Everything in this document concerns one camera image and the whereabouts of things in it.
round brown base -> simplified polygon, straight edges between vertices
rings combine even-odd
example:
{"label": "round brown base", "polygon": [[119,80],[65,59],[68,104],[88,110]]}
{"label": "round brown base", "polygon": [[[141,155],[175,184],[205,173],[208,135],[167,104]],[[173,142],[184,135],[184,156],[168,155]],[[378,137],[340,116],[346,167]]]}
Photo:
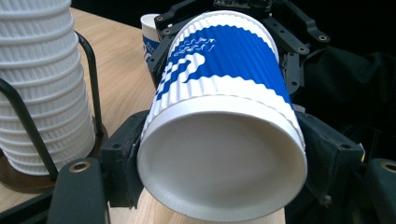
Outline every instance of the round brown base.
{"label": "round brown base", "polygon": [[[102,129],[103,135],[96,136],[95,145],[88,157],[99,158],[100,147],[108,139],[103,124]],[[2,150],[0,150],[0,182],[7,188],[22,193],[43,193],[55,187],[55,181],[51,180],[49,175],[26,175],[15,170]]]}

light wood surface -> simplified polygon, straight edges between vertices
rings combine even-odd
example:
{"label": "light wood surface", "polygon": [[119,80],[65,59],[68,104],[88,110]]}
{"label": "light wood surface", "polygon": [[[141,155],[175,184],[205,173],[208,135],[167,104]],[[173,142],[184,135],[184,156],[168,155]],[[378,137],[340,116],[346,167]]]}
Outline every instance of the light wood surface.
{"label": "light wood surface", "polygon": [[[143,60],[142,33],[140,29],[131,26],[73,8],[70,10],[75,18],[75,30],[89,41],[96,56],[103,123],[111,136],[132,114],[149,109],[154,97],[155,90]],[[85,81],[91,99],[85,54],[81,62],[85,68]],[[0,212],[35,196],[0,185]],[[110,208],[110,217],[115,224],[213,223],[182,216],[156,201],[145,189],[137,209]],[[283,224],[284,210],[242,223]]]}

wooden table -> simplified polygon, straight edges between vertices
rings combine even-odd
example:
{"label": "wooden table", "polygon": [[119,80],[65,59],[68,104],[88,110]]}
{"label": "wooden table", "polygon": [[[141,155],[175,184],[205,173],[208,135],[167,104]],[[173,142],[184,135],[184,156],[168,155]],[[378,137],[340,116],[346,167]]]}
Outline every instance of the wooden table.
{"label": "wooden table", "polygon": [[[143,60],[141,30],[70,8],[75,30],[92,45],[96,56],[103,124],[109,136],[132,114],[147,110],[154,86]],[[82,57],[85,81],[91,99],[88,65]],[[36,194],[26,194],[0,185],[0,212],[23,203]],[[212,223],[182,216],[157,202],[145,189],[137,209],[110,208],[111,222],[121,223]],[[285,223],[284,210],[244,223]]]}

blue and white cup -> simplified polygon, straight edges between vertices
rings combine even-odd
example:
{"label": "blue and white cup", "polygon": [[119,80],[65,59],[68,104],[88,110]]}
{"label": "blue and white cup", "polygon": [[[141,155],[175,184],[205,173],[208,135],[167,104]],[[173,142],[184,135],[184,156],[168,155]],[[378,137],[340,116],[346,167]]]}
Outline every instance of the blue and white cup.
{"label": "blue and white cup", "polygon": [[159,15],[160,14],[151,13],[143,15],[140,18],[143,34],[144,59],[146,62],[161,42],[154,22],[154,19]]}
{"label": "blue and white cup", "polygon": [[203,220],[264,217],[298,194],[307,173],[304,137],[261,23],[223,10],[181,29],[137,165],[153,197]]}

stacked white cup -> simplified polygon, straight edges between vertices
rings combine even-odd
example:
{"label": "stacked white cup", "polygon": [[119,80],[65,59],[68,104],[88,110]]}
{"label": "stacked white cup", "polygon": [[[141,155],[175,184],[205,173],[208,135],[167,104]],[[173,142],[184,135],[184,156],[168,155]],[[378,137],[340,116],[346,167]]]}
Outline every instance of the stacked white cup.
{"label": "stacked white cup", "polygon": [[[0,1],[0,78],[20,94],[58,170],[87,157],[95,143],[70,4]],[[0,148],[16,170],[49,173],[2,93]]]}

